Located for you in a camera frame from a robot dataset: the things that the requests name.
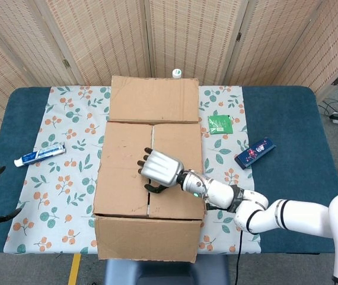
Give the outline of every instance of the toothpaste tube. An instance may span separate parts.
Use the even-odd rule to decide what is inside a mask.
[[[32,153],[27,153],[22,157],[20,157],[19,159],[15,159],[14,163],[16,167],[20,167],[23,165],[40,162],[44,159],[47,159],[48,157],[64,153],[65,151],[66,151],[65,143],[61,142],[59,144],[54,144],[50,147],[42,148],[41,150],[37,150]]]

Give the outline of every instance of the cardboard box flap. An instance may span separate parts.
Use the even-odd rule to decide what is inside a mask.
[[[200,223],[201,221],[97,217],[95,233],[98,257],[194,263]]]
[[[112,76],[110,120],[198,122],[198,80]]]
[[[185,169],[202,173],[202,147],[198,123],[155,125],[153,148],[183,162]],[[201,220],[203,199],[184,192],[179,185],[160,194],[150,194],[149,217]]]
[[[106,129],[94,214],[145,216],[148,180],[139,175],[137,161],[151,145],[152,126],[108,122]]]

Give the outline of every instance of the gray floor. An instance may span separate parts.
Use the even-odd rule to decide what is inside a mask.
[[[330,95],[338,100],[338,89]],[[334,162],[338,168],[338,125],[322,117]],[[242,255],[239,284],[332,284],[333,254]],[[237,257],[229,256],[231,280]],[[0,284],[67,284],[72,255],[0,254]],[[94,255],[82,256],[77,284],[103,283],[104,261]]]

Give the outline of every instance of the white bottle cap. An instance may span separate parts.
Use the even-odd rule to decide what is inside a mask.
[[[171,73],[174,79],[180,79],[182,77],[182,71],[178,68],[174,69]]]
[[[19,159],[15,159],[14,160],[14,163],[15,163],[15,166],[16,167],[20,167],[20,166],[23,166],[24,164],[23,164],[23,161],[22,161],[22,159],[21,159],[21,157],[19,158]]]

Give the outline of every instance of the blue toothpaste box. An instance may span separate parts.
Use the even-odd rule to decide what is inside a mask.
[[[264,138],[235,157],[235,161],[245,169],[275,147],[276,145],[269,138]]]

